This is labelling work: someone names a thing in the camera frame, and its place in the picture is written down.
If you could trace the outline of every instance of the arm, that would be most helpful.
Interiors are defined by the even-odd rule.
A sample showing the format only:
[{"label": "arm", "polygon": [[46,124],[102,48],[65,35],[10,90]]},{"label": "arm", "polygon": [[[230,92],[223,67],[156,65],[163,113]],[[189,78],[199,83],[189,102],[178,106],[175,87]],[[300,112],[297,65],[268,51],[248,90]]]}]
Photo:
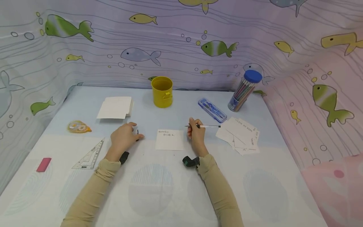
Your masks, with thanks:
[{"label": "arm", "polygon": [[213,156],[208,153],[204,144],[205,129],[196,127],[203,125],[197,119],[189,119],[188,137],[192,141],[194,152],[200,157],[198,173],[207,188],[213,208],[222,227],[244,227],[236,198],[226,178],[219,170]]},{"label": "arm", "polygon": [[105,192],[120,166],[120,162],[110,162],[107,159],[99,162],[97,169],[69,208],[61,227],[92,225]]},{"label": "arm", "polygon": [[242,217],[236,198],[226,178],[219,170],[214,157],[207,154],[200,157],[198,173],[207,188],[213,208],[222,227],[243,227]]},{"label": "arm", "polygon": [[105,192],[121,166],[120,157],[137,140],[144,138],[142,134],[134,135],[132,133],[133,126],[136,126],[133,122],[124,124],[111,134],[110,149],[72,203],[61,227],[88,227],[92,225]]}]

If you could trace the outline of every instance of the blue pencil case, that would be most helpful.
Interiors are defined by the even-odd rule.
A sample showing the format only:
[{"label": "blue pencil case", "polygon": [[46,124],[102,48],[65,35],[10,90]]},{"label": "blue pencil case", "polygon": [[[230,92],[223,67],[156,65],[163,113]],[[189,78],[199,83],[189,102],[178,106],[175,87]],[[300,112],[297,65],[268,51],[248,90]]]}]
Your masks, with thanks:
[{"label": "blue pencil case", "polygon": [[198,104],[205,110],[210,116],[212,116],[219,123],[224,122],[227,119],[227,115],[218,109],[213,103],[208,99],[202,98],[199,100]]}]

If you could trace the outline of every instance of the blue lid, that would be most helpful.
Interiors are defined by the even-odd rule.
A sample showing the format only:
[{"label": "blue lid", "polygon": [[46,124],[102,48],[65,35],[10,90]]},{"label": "blue lid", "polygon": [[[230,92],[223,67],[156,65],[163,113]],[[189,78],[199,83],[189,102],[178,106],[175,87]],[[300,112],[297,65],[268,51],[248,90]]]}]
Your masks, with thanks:
[{"label": "blue lid", "polygon": [[259,83],[262,80],[262,75],[255,70],[247,70],[244,74],[245,79],[251,83]]}]

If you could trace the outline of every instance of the pink eraser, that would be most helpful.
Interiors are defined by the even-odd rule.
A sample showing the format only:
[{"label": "pink eraser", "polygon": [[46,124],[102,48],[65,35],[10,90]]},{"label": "pink eraser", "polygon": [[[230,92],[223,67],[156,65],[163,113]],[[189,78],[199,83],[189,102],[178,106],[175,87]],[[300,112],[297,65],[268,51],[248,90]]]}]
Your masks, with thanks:
[{"label": "pink eraser", "polygon": [[51,159],[52,158],[43,158],[42,162],[39,164],[39,166],[37,168],[37,172],[45,172]]}]

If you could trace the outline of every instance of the table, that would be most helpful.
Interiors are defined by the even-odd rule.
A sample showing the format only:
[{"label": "table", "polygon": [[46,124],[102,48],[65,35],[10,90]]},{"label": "table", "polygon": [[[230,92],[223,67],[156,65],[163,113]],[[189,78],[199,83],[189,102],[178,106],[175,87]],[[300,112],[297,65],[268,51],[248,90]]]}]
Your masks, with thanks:
[{"label": "table", "polygon": [[[112,96],[132,96],[130,118],[96,119],[104,99]],[[182,164],[184,156],[195,157],[187,139],[185,151],[154,150],[158,129],[186,130],[189,117],[206,125],[217,123],[198,105],[203,97],[228,119],[242,118],[260,131],[261,152],[243,157],[215,137],[217,129],[207,129],[205,134],[208,150],[235,193],[245,226],[326,226],[259,94],[252,94],[237,113],[227,107],[231,92],[174,90],[173,96],[172,106],[160,109],[148,89],[75,87],[0,197],[0,226],[59,226],[92,174],[72,170],[75,160],[86,154],[87,146],[105,137],[99,162],[109,146],[110,134],[130,121],[138,124],[146,138],[134,148],[136,152],[130,151],[116,175],[96,226],[218,226],[202,180],[195,169]],[[66,126],[72,120],[85,122],[92,132],[69,133]],[[53,158],[45,172],[50,173],[40,179],[34,168],[47,156]],[[135,177],[138,174],[149,179],[141,182]]]}]

